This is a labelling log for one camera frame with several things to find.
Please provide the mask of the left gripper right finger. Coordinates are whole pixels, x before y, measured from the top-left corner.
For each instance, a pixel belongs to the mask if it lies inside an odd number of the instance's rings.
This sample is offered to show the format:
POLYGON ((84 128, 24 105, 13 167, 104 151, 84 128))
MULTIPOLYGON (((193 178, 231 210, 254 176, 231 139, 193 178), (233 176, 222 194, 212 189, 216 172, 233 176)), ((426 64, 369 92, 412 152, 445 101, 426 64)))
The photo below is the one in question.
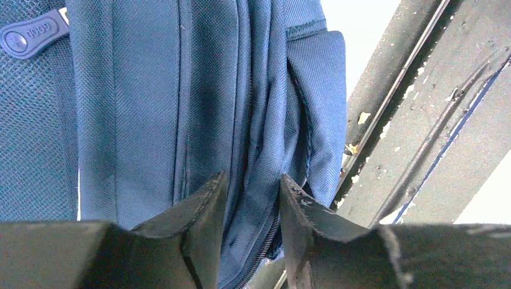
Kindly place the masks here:
POLYGON ((366 229, 280 180, 290 288, 509 288, 510 226, 384 225, 366 229))

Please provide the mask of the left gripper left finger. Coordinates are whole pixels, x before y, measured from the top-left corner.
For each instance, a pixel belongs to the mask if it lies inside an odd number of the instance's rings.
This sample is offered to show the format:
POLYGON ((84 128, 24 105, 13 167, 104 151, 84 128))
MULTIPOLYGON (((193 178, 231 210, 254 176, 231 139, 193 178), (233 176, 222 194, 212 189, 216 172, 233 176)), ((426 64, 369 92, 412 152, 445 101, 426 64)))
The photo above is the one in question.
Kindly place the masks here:
POLYGON ((110 222, 1 224, 2 288, 216 288, 227 176, 126 230, 110 222))

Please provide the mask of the navy blue student backpack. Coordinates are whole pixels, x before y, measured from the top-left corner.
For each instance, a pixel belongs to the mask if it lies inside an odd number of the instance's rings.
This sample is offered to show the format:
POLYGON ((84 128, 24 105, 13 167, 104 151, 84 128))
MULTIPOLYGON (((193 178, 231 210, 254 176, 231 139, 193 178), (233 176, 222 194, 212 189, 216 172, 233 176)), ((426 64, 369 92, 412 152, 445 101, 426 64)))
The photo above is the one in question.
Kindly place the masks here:
POLYGON ((2 1, 1 220, 131 229, 225 172, 243 288, 283 256, 283 174, 334 199, 345 68, 319 1, 2 1))

